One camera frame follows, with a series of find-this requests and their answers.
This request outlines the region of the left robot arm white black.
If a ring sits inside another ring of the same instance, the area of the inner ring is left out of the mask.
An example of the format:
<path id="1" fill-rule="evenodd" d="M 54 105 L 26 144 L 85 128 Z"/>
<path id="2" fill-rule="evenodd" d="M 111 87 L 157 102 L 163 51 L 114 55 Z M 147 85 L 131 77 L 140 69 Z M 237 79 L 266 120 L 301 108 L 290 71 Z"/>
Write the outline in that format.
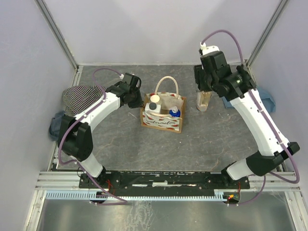
<path id="1" fill-rule="evenodd" d="M 72 162 L 93 178 L 101 178 L 105 167 L 96 159 L 93 151 L 92 132 L 110 113 L 123 105 L 140 108 L 143 100 L 140 92 L 141 79 L 125 73 L 123 79 L 103 89 L 103 95 L 75 116 L 63 116 L 58 139 L 58 161 L 61 153 L 72 158 Z"/>

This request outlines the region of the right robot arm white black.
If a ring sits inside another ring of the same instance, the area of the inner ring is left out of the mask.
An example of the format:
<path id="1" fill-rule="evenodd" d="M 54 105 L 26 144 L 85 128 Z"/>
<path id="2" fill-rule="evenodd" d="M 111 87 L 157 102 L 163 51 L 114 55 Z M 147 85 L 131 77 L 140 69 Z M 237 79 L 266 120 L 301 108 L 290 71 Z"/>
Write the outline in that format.
<path id="1" fill-rule="evenodd" d="M 264 176 L 300 150 L 279 131 L 264 104 L 256 83 L 243 65 L 232 72 L 225 55 L 217 46 L 200 48 L 201 64 L 194 66 L 198 89 L 213 91 L 225 98 L 240 114 L 258 147 L 249 157 L 234 162 L 222 171 L 229 180 L 249 175 Z"/>

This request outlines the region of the clear amber liquid bottle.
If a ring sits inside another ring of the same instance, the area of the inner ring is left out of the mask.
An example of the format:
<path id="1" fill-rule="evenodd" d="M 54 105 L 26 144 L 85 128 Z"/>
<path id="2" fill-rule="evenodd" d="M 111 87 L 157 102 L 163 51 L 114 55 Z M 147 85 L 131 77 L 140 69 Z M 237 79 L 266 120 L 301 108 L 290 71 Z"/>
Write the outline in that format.
<path id="1" fill-rule="evenodd" d="M 197 92 L 197 109 L 201 112 L 205 112 L 208 108 L 210 99 L 212 96 L 211 91 L 199 91 Z"/>

